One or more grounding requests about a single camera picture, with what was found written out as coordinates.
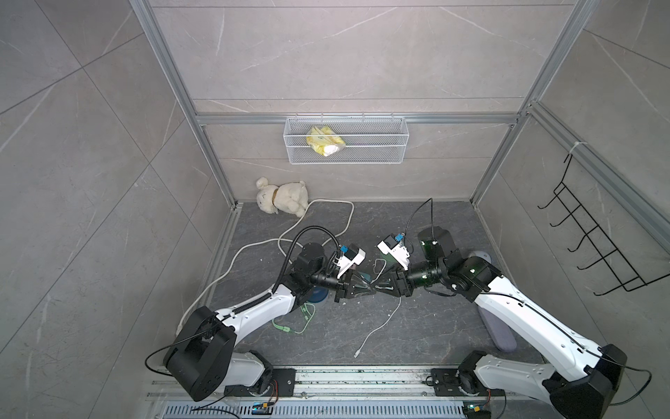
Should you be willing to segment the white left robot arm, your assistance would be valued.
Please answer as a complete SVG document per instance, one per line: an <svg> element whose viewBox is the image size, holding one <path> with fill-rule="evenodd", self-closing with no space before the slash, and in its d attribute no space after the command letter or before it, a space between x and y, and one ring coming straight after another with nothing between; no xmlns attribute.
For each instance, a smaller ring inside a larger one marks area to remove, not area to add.
<svg viewBox="0 0 670 419"><path fill-rule="evenodd" d="M176 340L160 348L163 375L175 379L195 402L219 389L246 388L263 395L274 388L273 366L257 351L237 352L237 345L261 326L303 307L315 289L332 290L336 298L369 293L353 270L366 259L356 244L336 244L331 255L309 243L296 258L286 256L272 287L240 304L213 311L197 308Z"/></svg>

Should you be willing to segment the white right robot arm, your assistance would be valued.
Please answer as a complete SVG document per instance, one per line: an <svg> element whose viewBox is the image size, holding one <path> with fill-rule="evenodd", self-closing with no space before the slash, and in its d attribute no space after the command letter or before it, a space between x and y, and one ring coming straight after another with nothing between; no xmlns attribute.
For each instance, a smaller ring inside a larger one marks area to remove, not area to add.
<svg viewBox="0 0 670 419"><path fill-rule="evenodd" d="M462 256L447 230L430 225L418 239L424 260L417 264L410 261L404 232L379 242L379 250L397 265L386 278L376 280L376 290L401 298L412 296L417 288L441 284L450 296L462 296L497 318L545 360L510 361L475 350L455 375L463 394L517 393L553 406L564 418L601 418L616 406L613 398L629 368L619 347L600 346L565 326L521 293L487 253Z"/></svg>

